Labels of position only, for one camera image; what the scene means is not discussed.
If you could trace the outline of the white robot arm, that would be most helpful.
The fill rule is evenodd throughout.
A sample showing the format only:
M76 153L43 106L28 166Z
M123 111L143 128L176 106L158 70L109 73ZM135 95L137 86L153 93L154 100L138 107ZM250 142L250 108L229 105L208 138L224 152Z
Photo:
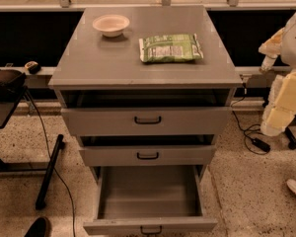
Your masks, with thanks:
M261 73L269 71L277 57L291 67L286 76L275 77L262 115L261 132L277 136L296 116L296 12L282 29L259 47L259 52L265 55L259 69Z

